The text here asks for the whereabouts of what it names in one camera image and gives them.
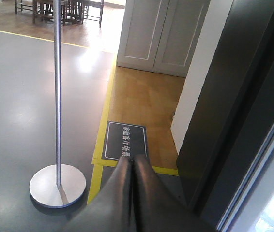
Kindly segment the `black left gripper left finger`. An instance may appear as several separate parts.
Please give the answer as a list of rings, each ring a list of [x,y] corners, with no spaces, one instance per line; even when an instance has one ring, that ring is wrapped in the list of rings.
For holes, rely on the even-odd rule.
[[[132,160],[120,157],[109,180],[60,232],[127,232],[131,214]]]

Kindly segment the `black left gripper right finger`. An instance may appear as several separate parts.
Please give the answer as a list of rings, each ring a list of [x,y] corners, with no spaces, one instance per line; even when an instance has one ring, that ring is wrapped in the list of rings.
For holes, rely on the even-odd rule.
[[[214,232],[167,189],[143,154],[134,156],[133,203],[138,232]]]

